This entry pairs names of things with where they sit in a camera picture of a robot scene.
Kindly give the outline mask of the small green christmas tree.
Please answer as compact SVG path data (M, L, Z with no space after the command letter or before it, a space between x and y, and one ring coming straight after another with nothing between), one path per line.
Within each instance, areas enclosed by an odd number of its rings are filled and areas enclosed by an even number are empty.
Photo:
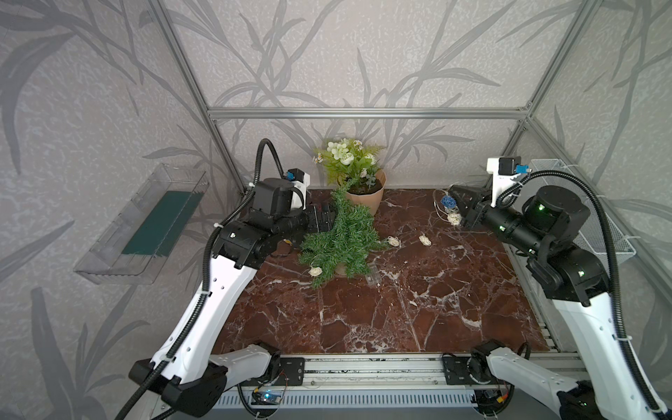
M364 205L355 205L346 197L352 180L332 192L337 215L328 232L307 234L301 244L299 262L308 266L313 278L311 287L318 289L336 276L343 266L347 278L369 274L369 254L387 250L374 227L374 216Z

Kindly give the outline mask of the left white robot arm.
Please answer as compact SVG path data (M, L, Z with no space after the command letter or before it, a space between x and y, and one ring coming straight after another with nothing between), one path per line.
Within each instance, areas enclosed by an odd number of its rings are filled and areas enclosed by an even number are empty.
M299 246L309 234L332 230L337 211L330 204L309 204L311 179L298 168L285 171L277 163L278 177L263 180L266 151L279 159L271 140L262 139L250 189L241 204L215 224L206 242L201 288L159 351L131 368L129 379L138 389L117 418L126 418L147 393L167 405L161 419L177 412L201 418L226 390L250 380L269 383L279 376L281 353L273 346L254 344L221 356L213 356L212 350L239 297L278 244Z

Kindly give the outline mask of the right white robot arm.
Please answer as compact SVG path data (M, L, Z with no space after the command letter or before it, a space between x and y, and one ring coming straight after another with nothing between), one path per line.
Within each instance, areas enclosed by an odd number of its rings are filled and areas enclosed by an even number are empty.
M563 419L670 418L626 332L614 239L600 199L574 178L572 189L546 185L516 211L524 184L517 178L500 193L455 185L449 193L467 226L523 252L532 278L569 327L588 378L561 376L499 341L472 350L472 378L508 383Z

